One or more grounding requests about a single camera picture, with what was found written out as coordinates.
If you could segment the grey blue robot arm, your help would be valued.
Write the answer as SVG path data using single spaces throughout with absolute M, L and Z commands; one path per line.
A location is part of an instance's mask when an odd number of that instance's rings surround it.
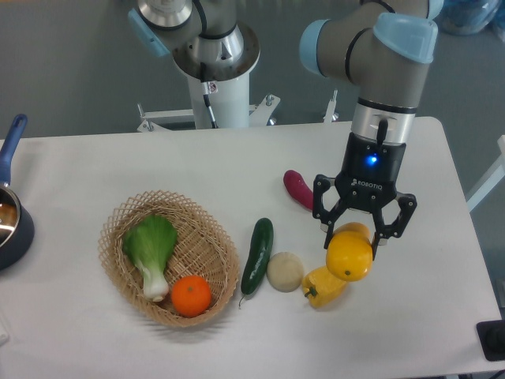
M 349 16 L 312 22 L 299 43 L 310 72 L 360 89 L 342 169 L 316 176 L 313 216 L 331 235 L 347 210 L 369 213 L 372 246 L 398 238 L 417 206 L 396 180 L 433 60 L 440 1 L 363 1 Z M 251 126 L 249 74 L 255 32 L 233 1 L 139 1 L 129 23 L 155 55 L 171 55 L 187 78 L 199 129 Z

